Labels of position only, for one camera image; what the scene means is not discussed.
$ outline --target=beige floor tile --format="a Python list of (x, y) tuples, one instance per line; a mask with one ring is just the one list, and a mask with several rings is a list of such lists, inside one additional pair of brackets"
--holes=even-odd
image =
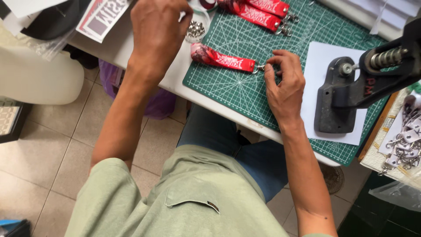
[(290, 237), (298, 237), (298, 236), (296, 236), (295, 234), (291, 234), (291, 233), (288, 233), (288, 235), (289, 235)]
[(348, 167), (341, 166), (341, 169), (344, 172), (345, 182), (336, 196), (354, 203), (365, 181), (371, 174), (371, 170), (360, 165), (357, 159), (354, 159)]
[(101, 78), (99, 77), (99, 73), (95, 78), (95, 83), (98, 83), (98, 84), (102, 85)]
[(241, 125), (237, 126), (237, 129), (241, 130), (241, 135), (243, 135), (251, 144), (256, 143), (260, 139), (260, 134), (257, 132), (251, 131), (250, 129), (243, 127)]
[(183, 124), (171, 119), (149, 119), (134, 155), (133, 164), (160, 175), (162, 166), (174, 152)]
[(50, 189), (69, 141), (27, 120), (18, 141), (0, 144), (0, 170)]
[(152, 174), (144, 169), (132, 165), (131, 174), (139, 187), (140, 194), (142, 197), (147, 197), (151, 189), (159, 181), (159, 176)]
[(294, 207), (291, 191), (289, 189), (282, 189), (270, 202), (266, 203), (266, 206), (278, 220), (279, 224), (283, 225)]
[(76, 199), (88, 179), (92, 151), (93, 147), (72, 139), (51, 189)]
[(177, 96), (176, 107), (174, 108), (174, 112), (170, 115), (170, 118), (175, 119), (180, 123), (186, 124), (186, 104), (186, 99)]
[(32, 236), (63, 237), (74, 206), (74, 200), (51, 191)]
[(297, 222), (297, 213), (295, 212), (295, 208), (292, 208), (291, 212), (289, 213), (284, 225), (284, 230), (288, 233), (292, 233), (294, 235), (298, 235), (298, 222)]
[(48, 189), (0, 171), (0, 220), (28, 219), (32, 229), (48, 196)]
[(334, 195), (330, 197), (330, 202), (332, 203), (332, 212), (335, 226), (338, 228), (348, 213), (349, 209), (351, 208), (352, 204)]
[(79, 97), (67, 105), (34, 105), (29, 119), (71, 137), (93, 82), (84, 80)]
[(73, 138), (94, 146), (113, 100), (102, 86), (94, 84), (77, 123)]
[(98, 75), (99, 67), (96, 67), (94, 69), (83, 68), (83, 71), (85, 72), (85, 78), (94, 82), (96, 79), (96, 76)]

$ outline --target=shirt pocket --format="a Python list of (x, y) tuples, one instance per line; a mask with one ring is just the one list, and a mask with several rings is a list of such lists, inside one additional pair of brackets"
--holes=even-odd
[(210, 182), (196, 177), (184, 177), (171, 184), (165, 198), (169, 208), (186, 202), (204, 204), (221, 214), (218, 207), (217, 188)]

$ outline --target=white plastic container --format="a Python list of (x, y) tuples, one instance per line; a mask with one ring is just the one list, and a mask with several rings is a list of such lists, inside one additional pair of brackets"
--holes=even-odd
[(82, 65), (67, 55), (58, 54), (48, 62), (27, 47), (0, 46), (0, 96), (64, 105), (78, 97), (83, 78)]

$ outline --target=red lanyard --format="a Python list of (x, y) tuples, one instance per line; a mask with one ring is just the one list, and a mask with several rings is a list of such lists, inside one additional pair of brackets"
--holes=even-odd
[(201, 43), (194, 43), (190, 46), (190, 56), (192, 57), (193, 61), (210, 64), (217, 67), (243, 70), (253, 74), (258, 70), (263, 70), (264, 67), (264, 65), (260, 65), (259, 62), (256, 62), (253, 59), (245, 59), (221, 54)]
[(280, 18), (285, 18), (288, 14), (289, 4), (279, 0), (245, 0), (251, 6), (265, 12), (272, 13)]
[(218, 6), (236, 14), (246, 21), (263, 26), (276, 35), (282, 33), (286, 36), (291, 36), (291, 28), (289, 28), (286, 23), (282, 22), (279, 17), (254, 8), (253, 6), (246, 4), (243, 0), (218, 0)]

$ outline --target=right hand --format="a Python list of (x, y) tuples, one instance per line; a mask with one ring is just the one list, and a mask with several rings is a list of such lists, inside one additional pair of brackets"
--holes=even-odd
[[(306, 81), (301, 70), (300, 58), (287, 50), (274, 50), (275, 56), (266, 61), (264, 78), (269, 107), (278, 121), (279, 127), (301, 122), (301, 102)], [(272, 64), (280, 64), (282, 81), (277, 85)]]
[[(179, 22), (182, 11), (186, 15)], [(147, 72), (144, 80), (157, 86), (177, 55), (192, 16), (186, 0), (138, 0), (131, 10), (134, 47), (130, 69)]]

